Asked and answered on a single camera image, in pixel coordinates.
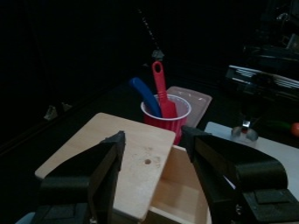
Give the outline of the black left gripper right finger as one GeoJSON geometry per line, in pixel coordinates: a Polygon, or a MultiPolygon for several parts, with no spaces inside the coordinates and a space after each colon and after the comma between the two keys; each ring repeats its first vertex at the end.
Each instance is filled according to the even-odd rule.
{"type": "Polygon", "coordinates": [[[274,157],[189,126],[182,127],[182,138],[211,224],[299,224],[299,200],[274,157]]]}

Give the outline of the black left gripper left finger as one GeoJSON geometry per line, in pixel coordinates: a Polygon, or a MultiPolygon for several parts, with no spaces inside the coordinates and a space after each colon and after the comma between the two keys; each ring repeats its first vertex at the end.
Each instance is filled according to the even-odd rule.
{"type": "Polygon", "coordinates": [[[111,224],[124,149],[119,131],[47,174],[32,224],[111,224]]]}

